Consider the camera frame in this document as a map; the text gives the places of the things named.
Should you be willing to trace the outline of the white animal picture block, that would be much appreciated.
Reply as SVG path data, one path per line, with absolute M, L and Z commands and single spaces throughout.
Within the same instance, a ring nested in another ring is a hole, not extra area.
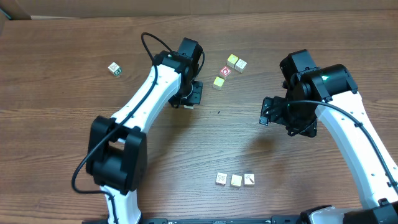
M 194 106 L 187 106 L 187 105 L 184 105 L 184 108 L 185 108 L 185 109 L 193 110 L 193 109 L 194 109 Z

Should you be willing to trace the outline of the yellow letter U block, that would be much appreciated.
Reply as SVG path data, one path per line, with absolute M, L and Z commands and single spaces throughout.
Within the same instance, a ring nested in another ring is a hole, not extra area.
M 213 82 L 213 88 L 217 90 L 221 90 L 224 85 L 225 80 L 221 77 L 216 77 Z

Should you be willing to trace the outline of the hammer picture wooden block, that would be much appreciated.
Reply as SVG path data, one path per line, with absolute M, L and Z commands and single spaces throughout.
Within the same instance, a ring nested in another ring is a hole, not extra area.
M 244 185 L 245 186 L 254 186 L 255 185 L 254 174 L 244 174 Z

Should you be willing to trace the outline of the white maze picture block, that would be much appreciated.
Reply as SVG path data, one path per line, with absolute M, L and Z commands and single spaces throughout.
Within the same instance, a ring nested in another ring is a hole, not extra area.
M 227 174 L 224 174 L 222 172 L 218 172 L 216 175 L 216 180 L 215 183 L 218 185 L 226 185 L 226 181 L 227 181 Z

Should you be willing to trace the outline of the plain yellow wooden block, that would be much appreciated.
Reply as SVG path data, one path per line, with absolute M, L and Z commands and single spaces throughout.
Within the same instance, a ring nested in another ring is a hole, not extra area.
M 240 188 L 242 184 L 243 177 L 240 175 L 233 174 L 231 176 L 231 186 Z

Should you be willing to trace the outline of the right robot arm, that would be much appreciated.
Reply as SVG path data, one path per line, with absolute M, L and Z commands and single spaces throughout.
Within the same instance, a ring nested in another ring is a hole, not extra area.
M 311 208 L 300 214 L 298 223 L 397 223 L 397 164 L 372 126 L 346 67 L 281 69 L 286 96 L 264 98 L 259 122 L 284 125 L 289 136 L 310 137 L 322 122 L 349 167 L 362 205 Z

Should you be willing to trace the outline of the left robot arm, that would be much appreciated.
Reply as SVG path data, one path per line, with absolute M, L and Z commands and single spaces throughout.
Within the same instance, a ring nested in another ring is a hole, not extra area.
M 137 188 L 147 167 L 147 133 L 166 103 L 174 108 L 200 104 L 203 84 L 195 78 L 204 62 L 201 50 L 155 55 L 148 77 L 127 104 L 112 117 L 93 121 L 81 164 L 105 196 L 105 223 L 139 223 Z

